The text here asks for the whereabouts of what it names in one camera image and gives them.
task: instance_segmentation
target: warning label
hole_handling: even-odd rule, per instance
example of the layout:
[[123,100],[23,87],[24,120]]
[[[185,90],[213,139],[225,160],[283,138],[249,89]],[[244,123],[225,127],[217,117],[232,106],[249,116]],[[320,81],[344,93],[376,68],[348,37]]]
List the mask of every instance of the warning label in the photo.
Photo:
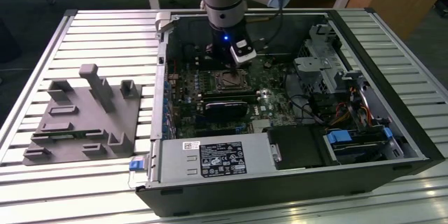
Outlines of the warning label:
[[241,142],[200,145],[204,178],[247,173]]

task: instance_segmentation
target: slotted metal surface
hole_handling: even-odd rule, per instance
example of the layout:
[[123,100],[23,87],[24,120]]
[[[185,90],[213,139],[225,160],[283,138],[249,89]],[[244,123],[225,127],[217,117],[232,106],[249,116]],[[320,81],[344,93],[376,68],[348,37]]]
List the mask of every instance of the slotted metal surface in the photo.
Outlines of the slotted metal surface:
[[[365,11],[344,10],[340,14],[447,157],[448,105],[444,90]],[[23,166],[23,152],[49,101],[45,93],[49,82],[68,78],[72,86],[87,86],[77,77],[76,68],[83,63],[100,66],[99,74],[108,78],[111,85],[123,79],[133,79],[144,85],[135,152],[149,152],[157,55],[155,16],[152,10],[80,11],[63,26],[61,36],[56,36],[52,42],[55,51],[49,52],[48,64],[29,95],[32,103],[23,106],[24,116],[17,118],[0,151],[4,153],[0,223],[437,223],[447,220],[447,162],[416,176],[399,178],[368,194],[180,218],[157,217],[135,195],[128,185],[129,158]],[[356,69],[348,51],[343,51]],[[237,195],[231,195],[224,200],[237,199]]]

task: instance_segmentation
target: blue drive bracket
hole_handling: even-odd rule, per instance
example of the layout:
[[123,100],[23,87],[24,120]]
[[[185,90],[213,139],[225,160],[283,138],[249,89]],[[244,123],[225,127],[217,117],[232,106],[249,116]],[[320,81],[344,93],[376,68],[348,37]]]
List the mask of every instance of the blue drive bracket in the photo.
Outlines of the blue drive bracket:
[[145,157],[135,156],[129,162],[129,171],[136,172],[148,168]]
[[383,132],[384,132],[384,134],[385,134],[387,139],[389,139],[389,138],[393,137],[393,134],[392,134],[392,131],[391,131],[389,128],[384,128],[384,129],[383,129]]
[[352,137],[348,131],[332,131],[327,135],[327,138],[331,144],[352,141]]

